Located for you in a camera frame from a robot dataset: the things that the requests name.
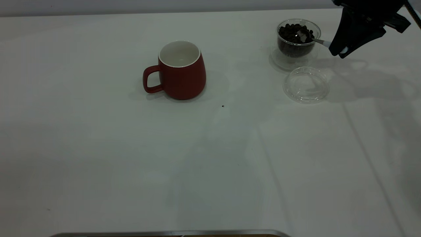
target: red mug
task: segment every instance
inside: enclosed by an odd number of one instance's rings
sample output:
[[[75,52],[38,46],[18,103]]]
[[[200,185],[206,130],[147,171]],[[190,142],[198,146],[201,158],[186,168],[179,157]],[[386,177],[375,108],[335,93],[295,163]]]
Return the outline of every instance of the red mug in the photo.
[[[159,71],[161,84],[148,87],[148,76]],[[205,64],[200,49],[189,41],[174,41],[158,54],[158,65],[143,72],[143,88],[148,93],[165,91],[178,100],[199,95],[206,83]]]

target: black robotic arm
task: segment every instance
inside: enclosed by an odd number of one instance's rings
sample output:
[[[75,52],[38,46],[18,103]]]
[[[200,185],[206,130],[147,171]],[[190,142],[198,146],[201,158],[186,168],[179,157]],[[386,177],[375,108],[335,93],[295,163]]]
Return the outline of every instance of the black robotic arm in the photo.
[[[421,28],[420,18],[407,0],[332,0],[343,6],[342,18],[329,47],[332,55],[345,58],[362,45],[382,37],[389,26],[402,33],[411,24],[397,12],[405,5]]]

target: clear glass cup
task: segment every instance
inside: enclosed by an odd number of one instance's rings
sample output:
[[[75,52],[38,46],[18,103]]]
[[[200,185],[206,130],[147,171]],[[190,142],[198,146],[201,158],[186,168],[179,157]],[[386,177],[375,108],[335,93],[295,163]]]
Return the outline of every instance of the clear glass cup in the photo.
[[[307,29],[313,30],[315,38],[320,38],[320,28],[311,21],[304,19],[289,19],[283,21],[276,28],[277,43],[274,44],[271,50],[271,58],[273,62],[283,70],[292,71],[298,67],[311,66],[317,59],[320,44],[315,42],[296,44],[283,39],[279,35],[280,27],[286,24],[300,24],[307,26]]]
[[[299,58],[306,56],[309,54],[312,49],[314,48],[314,44],[316,42],[312,41],[310,43],[292,43],[290,41],[285,40],[282,36],[279,35],[279,29],[281,27],[285,27],[287,24],[300,24],[301,26],[306,26],[308,30],[313,31],[314,38],[319,39],[322,35],[320,28],[311,21],[304,20],[304,19],[289,19],[283,21],[281,24],[278,25],[276,28],[276,35],[278,36],[277,44],[279,50],[287,57],[291,58]]]
[[[284,91],[291,99],[306,104],[322,101],[329,93],[328,81],[319,70],[299,67],[285,79]]]

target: mug rim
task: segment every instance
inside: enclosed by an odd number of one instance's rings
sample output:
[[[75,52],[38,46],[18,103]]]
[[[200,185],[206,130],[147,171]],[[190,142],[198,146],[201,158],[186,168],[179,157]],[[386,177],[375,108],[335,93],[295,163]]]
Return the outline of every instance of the mug rim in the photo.
[[[190,43],[190,44],[192,44],[192,45],[194,45],[198,50],[199,50],[199,55],[197,56],[197,58],[192,62],[192,63],[190,63],[190,64],[188,64],[188,65],[185,65],[185,66],[172,66],[172,65],[168,65],[168,64],[166,64],[162,59],[161,59],[161,52],[162,52],[162,50],[167,46],[167,45],[169,45],[169,44],[171,44],[171,43],[174,43],[174,42],[188,42],[188,43]],[[200,48],[196,45],[196,44],[194,44],[194,43],[192,43],[192,42],[190,42],[190,41],[188,41],[188,40],[175,40],[175,41],[171,41],[171,42],[169,42],[169,43],[167,43],[167,44],[165,44],[162,48],[161,48],[161,50],[159,51],[159,53],[158,53],[158,59],[159,59],[159,61],[161,62],[161,63],[163,63],[164,65],[166,65],[166,66],[169,66],[169,67],[173,67],[173,68],[183,68],[183,67],[188,67],[188,66],[190,66],[190,65],[193,65],[195,62],[197,62],[198,60],[199,60],[199,58],[200,58],[200,56],[202,55],[202,51],[200,50]]]

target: white table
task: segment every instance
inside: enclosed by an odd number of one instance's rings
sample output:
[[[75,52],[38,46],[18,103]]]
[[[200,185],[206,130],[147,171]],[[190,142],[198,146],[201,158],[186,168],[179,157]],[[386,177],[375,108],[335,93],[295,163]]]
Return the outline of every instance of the white table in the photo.
[[[401,12],[406,17],[406,10]],[[0,19],[0,236],[271,229],[421,236],[421,31],[345,59],[296,103],[269,60],[289,18],[340,9]],[[167,42],[203,52],[204,93],[146,94]],[[157,74],[151,75],[158,82]]]

